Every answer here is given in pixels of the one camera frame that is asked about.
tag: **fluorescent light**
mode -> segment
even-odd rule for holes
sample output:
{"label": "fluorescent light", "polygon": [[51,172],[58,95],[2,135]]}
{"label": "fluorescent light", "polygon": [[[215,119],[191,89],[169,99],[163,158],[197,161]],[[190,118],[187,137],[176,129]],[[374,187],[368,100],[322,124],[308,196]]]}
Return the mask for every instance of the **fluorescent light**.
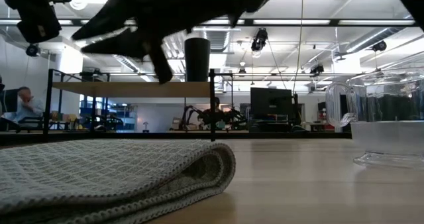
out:
{"label": "fluorescent light", "polygon": [[19,19],[0,19],[1,25],[17,25],[20,21]]}
{"label": "fluorescent light", "polygon": [[413,25],[414,20],[341,20],[339,25]]}
{"label": "fluorescent light", "polygon": [[193,28],[193,31],[218,31],[218,32],[229,32],[229,31],[237,31],[240,32],[241,28],[207,28],[207,27],[196,27]]}
{"label": "fluorescent light", "polygon": [[254,19],[254,24],[259,25],[327,25],[328,19]]}
{"label": "fluorescent light", "polygon": [[130,20],[125,21],[124,25],[127,25],[127,26],[136,25],[136,23],[135,23],[135,20],[130,19]]}
{"label": "fluorescent light", "polygon": [[137,73],[132,73],[132,74],[128,74],[128,73],[112,73],[111,76],[138,76]]}
{"label": "fluorescent light", "polygon": [[144,81],[146,81],[146,82],[151,82],[152,80],[148,77],[148,76],[146,76],[146,75],[141,75],[140,76],[140,78],[141,79],[143,79]]}
{"label": "fluorescent light", "polygon": [[229,25],[230,20],[228,19],[213,19],[210,21],[203,22],[205,25]]}
{"label": "fluorescent light", "polygon": [[73,25],[73,22],[69,19],[59,19],[60,25]]}

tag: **seated man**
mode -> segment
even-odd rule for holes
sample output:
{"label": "seated man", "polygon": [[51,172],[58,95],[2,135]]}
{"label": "seated man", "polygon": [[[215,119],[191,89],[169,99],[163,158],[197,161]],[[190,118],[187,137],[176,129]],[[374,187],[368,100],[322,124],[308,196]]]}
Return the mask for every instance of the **seated man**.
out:
{"label": "seated man", "polygon": [[[35,99],[31,95],[28,87],[19,88],[17,112],[6,113],[5,118],[15,123],[23,120],[25,117],[42,117],[44,112],[43,102]],[[37,124],[23,124],[25,127],[37,127]]]}

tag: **black monitor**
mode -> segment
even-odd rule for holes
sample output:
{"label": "black monitor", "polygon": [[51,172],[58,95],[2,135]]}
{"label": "black monitor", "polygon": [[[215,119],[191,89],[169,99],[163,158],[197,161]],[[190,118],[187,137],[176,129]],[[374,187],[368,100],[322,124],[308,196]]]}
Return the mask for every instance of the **black monitor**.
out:
{"label": "black monitor", "polygon": [[292,91],[289,89],[255,88],[250,89],[251,114],[261,115],[287,115],[294,119]]}
{"label": "black monitor", "polygon": [[17,112],[18,91],[19,89],[10,89],[10,90],[4,90],[0,93],[0,102],[3,108],[3,113]]}

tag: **table surface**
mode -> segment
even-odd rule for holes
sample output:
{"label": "table surface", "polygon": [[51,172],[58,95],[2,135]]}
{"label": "table surface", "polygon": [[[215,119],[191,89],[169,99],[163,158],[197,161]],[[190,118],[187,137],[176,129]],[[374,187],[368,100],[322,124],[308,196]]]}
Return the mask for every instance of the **table surface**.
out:
{"label": "table surface", "polygon": [[237,160],[218,196],[157,223],[424,223],[424,172],[365,168],[351,140],[222,140]]}

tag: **folded towel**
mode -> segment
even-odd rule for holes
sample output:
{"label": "folded towel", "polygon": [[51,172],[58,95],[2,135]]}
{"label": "folded towel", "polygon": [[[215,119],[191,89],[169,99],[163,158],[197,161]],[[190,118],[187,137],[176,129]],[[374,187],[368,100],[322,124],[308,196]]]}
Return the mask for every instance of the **folded towel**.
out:
{"label": "folded towel", "polygon": [[0,150],[2,223],[142,223],[224,191],[235,158],[202,140],[73,140]]}

